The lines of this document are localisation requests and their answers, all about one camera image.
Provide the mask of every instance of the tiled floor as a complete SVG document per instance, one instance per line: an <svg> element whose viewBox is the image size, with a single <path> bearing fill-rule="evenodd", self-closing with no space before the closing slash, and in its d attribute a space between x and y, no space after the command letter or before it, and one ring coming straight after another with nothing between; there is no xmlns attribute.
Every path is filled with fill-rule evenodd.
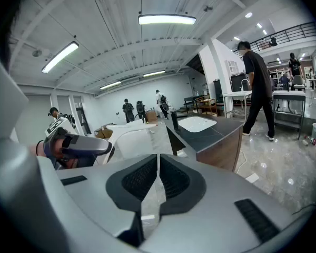
<svg viewBox="0 0 316 253"><path fill-rule="evenodd" d="M260 112L251 135L243 136L239 160L235 171L246 178L253 173L259 176L254 185L271 195L291 213L311 203L316 203L316 146L306 147L302 138L297 140L297 132L286 128L276 128L275 141L266 137L267 124ZM172 154L164 120L159 120L150 133L153 150L156 153ZM110 162L122 160L116 147ZM159 223L159 206L165 201L163 184L157 179L142 202L144 235L148 237Z"/></svg>

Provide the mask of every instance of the fluorescent light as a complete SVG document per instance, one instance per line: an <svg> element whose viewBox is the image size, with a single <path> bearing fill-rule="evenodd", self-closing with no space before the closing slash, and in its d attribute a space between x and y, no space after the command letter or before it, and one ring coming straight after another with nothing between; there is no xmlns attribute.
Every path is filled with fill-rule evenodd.
<svg viewBox="0 0 316 253"><path fill-rule="evenodd" d="M181 23L181 24L194 24L196 18L176 14L152 14L140 15L138 17L139 24L152 24L152 23Z"/></svg>
<svg viewBox="0 0 316 253"><path fill-rule="evenodd" d="M57 65L59 61L61 61L68 54L73 52L78 48L78 44L73 41L69 45L65 46L58 54L56 54L42 69L43 73L48 73L54 66Z"/></svg>
<svg viewBox="0 0 316 253"><path fill-rule="evenodd" d="M161 74L161 73L165 73L165 70L144 74L143 77L148 77L148 76L157 75L157 74Z"/></svg>
<svg viewBox="0 0 316 253"><path fill-rule="evenodd" d="M113 86L118 85L118 84L120 84L120 83L121 83L121 82L114 82L114 83L112 83L112 84L108 84L108 85L106 85L106 86L104 86L104 87L101 87L100 89L101 89L101 90L107 89L107 88L109 88L109 87L113 87Z"/></svg>

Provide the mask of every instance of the cap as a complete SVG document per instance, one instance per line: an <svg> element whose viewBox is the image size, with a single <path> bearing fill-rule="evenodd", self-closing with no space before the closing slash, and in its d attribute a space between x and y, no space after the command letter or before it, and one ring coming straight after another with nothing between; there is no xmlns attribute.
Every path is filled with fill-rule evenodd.
<svg viewBox="0 0 316 253"><path fill-rule="evenodd" d="M55 108L55 107L51 107L51 109L49 110L48 116L49 116L49 115L51 116L52 113L53 113L53 111L57 111L57 112L58 112L58 109Z"/></svg>

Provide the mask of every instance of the sink basin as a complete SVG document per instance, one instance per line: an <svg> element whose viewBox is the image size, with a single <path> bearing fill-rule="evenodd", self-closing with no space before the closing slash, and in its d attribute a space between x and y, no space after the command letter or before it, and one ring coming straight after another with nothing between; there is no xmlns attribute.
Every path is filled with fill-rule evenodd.
<svg viewBox="0 0 316 253"><path fill-rule="evenodd" d="M178 121L179 126L185 128L190 132L200 132L216 124L216 121L193 116Z"/></svg>

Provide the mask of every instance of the white sneaker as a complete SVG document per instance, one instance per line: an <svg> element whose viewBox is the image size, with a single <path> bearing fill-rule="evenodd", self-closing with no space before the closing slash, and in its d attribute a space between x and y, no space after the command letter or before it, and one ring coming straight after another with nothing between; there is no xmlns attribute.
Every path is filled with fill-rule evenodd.
<svg viewBox="0 0 316 253"><path fill-rule="evenodd" d="M271 137L269 137L269 136L268 136L268 133L266 133L266 135L265 135L265 136L266 136L266 137L267 137L270 141L273 141L273 140L274 140L274 137L272 137L272 138L271 138Z"/></svg>

